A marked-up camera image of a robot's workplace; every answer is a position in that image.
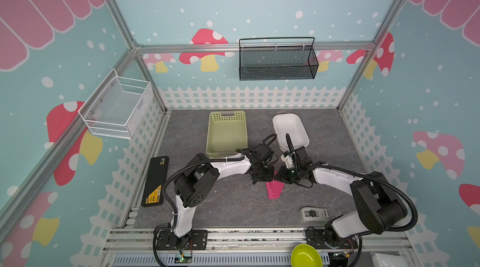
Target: marble pattern surface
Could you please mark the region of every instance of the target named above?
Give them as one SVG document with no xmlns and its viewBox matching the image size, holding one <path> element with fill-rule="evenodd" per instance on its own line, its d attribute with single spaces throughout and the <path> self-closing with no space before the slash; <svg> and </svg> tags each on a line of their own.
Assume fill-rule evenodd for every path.
<svg viewBox="0 0 480 267">
<path fill-rule="evenodd" d="M 163 138 L 160 156 L 169 156 L 168 176 L 184 167 L 207 146 L 208 118 L 212 110 L 174 110 Z M 295 113 L 303 122 L 310 143 L 306 147 L 312 160 L 364 172 L 362 162 L 336 109 L 247 109 L 249 146 L 260 143 L 274 133 L 272 118 Z M 270 147 L 281 155 L 277 141 Z M 278 170 L 283 162 L 275 164 Z M 174 197 L 173 185 L 168 193 Z M 197 206 L 193 227 L 262 227 L 301 226 L 298 211 L 302 207 L 326 208 L 329 216 L 347 214 L 355 209 L 353 198 L 332 187 L 315 184 L 307 189 L 285 185 L 280 198 L 268 199 L 264 182 L 252 185 L 248 174 L 226 177 L 215 183 L 208 197 Z M 163 205 L 140 207 L 135 228 L 153 228 L 172 218 L 172 208 Z"/>
</svg>

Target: pink cloth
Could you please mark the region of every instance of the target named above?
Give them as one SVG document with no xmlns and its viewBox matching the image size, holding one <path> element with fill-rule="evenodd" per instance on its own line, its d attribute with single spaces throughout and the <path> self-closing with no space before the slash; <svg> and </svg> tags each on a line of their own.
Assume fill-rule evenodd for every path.
<svg viewBox="0 0 480 267">
<path fill-rule="evenodd" d="M 277 180 L 267 182 L 266 185 L 267 185 L 268 199 L 279 198 L 280 194 L 282 193 L 283 186 L 285 186 L 284 183 L 279 182 Z"/>
</svg>

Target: black mesh basket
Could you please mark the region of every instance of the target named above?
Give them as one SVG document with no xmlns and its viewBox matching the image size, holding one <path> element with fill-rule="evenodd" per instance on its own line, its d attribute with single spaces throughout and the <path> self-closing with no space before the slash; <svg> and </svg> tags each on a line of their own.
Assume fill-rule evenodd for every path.
<svg viewBox="0 0 480 267">
<path fill-rule="evenodd" d="M 255 43 L 258 40 L 269 43 Z M 318 69 L 314 41 L 312 37 L 240 39 L 240 80 L 314 79 Z"/>
</svg>

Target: green bowl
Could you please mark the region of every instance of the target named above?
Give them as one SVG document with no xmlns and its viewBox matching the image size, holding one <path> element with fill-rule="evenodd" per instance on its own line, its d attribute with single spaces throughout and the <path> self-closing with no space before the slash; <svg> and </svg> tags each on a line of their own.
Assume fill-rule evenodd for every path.
<svg viewBox="0 0 480 267">
<path fill-rule="evenodd" d="M 308 244 L 297 245 L 292 252 L 292 267 L 323 267 L 322 258 L 315 248 Z"/>
</svg>

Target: wall-mounted basket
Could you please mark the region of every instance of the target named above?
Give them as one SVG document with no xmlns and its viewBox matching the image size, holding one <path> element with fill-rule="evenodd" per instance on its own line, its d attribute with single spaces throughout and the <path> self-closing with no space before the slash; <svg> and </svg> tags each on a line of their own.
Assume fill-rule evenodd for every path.
<svg viewBox="0 0 480 267">
<path fill-rule="evenodd" d="M 152 101 L 149 82 L 108 74 L 78 110 L 92 134 L 131 139 Z"/>
<path fill-rule="evenodd" d="M 240 80 L 314 79 L 318 69 L 314 41 L 313 37 L 240 39 Z"/>
</svg>

